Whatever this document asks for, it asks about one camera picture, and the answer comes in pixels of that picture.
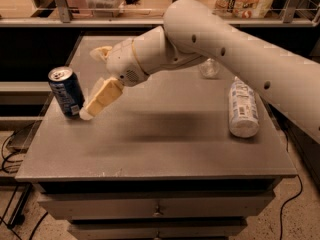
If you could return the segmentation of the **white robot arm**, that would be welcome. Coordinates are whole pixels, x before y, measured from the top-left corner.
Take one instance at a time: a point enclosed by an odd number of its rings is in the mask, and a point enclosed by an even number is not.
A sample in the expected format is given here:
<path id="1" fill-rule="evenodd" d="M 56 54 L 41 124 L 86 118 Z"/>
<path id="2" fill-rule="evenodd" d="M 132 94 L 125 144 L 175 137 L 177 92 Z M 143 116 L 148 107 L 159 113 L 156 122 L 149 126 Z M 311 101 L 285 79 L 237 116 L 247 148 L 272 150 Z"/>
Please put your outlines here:
<path id="1" fill-rule="evenodd" d="M 237 30 L 198 1 L 176 1 L 161 26 L 90 55 L 110 74 L 93 93 L 103 106 L 156 72 L 212 58 L 320 142 L 320 64 Z"/>

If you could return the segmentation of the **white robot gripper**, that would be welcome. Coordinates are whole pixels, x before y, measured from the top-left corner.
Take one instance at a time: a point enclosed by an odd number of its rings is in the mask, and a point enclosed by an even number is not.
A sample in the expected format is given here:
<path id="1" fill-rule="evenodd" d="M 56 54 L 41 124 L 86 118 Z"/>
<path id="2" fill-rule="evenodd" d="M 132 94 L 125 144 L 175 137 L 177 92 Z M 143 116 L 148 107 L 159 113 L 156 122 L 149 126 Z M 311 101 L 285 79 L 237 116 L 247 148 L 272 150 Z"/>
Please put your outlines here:
<path id="1" fill-rule="evenodd" d="M 80 110 L 81 119 L 93 119 L 122 95 L 124 86 L 133 87 L 149 78 L 149 75 L 141 69 L 134 55 L 133 41 L 133 38 L 128 38 L 113 48 L 102 46 L 90 52 L 90 56 L 94 60 L 106 61 L 106 69 L 112 77 L 100 78 L 96 82 L 89 100 Z"/>

